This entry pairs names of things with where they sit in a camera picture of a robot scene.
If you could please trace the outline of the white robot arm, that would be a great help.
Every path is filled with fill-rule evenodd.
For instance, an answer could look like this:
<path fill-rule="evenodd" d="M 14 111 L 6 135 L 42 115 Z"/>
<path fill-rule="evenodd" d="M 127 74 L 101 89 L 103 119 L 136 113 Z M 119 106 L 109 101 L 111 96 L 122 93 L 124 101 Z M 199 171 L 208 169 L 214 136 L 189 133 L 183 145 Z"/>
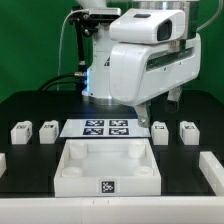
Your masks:
<path fill-rule="evenodd" d="M 93 38 L 87 98 L 135 109 L 150 125 L 148 102 L 163 94 L 178 101 L 181 86 L 198 76 L 200 0 L 77 0 L 83 34 Z"/>

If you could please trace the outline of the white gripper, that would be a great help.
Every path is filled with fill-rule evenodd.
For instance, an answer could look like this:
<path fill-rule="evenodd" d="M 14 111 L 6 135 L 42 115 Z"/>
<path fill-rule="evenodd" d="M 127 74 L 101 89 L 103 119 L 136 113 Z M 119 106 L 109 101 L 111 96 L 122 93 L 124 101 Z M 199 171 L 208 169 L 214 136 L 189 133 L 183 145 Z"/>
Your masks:
<path fill-rule="evenodd" d="M 200 62 L 199 34 L 187 40 L 186 48 L 179 52 L 170 52 L 168 43 L 159 45 L 117 43 L 110 56 L 110 94 L 121 104 L 136 105 L 134 109 L 138 125 L 148 128 L 150 113 L 147 104 L 143 102 L 170 90 L 167 110 L 176 112 L 181 97 L 181 88 L 178 86 L 198 76 Z"/>

